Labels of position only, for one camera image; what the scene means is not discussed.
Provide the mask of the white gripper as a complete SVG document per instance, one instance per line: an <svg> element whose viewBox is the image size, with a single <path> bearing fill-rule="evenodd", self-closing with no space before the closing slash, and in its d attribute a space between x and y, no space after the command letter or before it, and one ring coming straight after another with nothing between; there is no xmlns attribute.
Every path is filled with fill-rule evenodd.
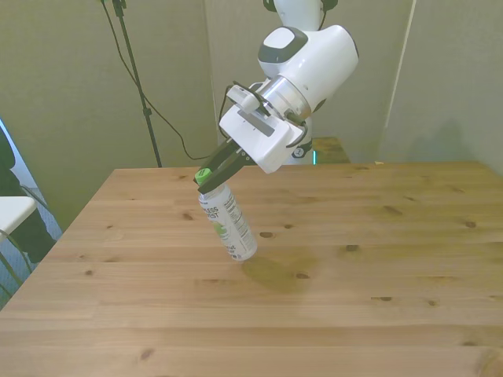
<svg viewBox="0 0 503 377"><path fill-rule="evenodd" d="M220 120L220 127L234 140L224 141L197 171L209 169L210 177L199 184L207 194L226 183L248 163L248 156L267 174L278 170L292 154L298 127L275 116L246 114L234 105ZM244 152L237 152L237 144Z"/></svg>

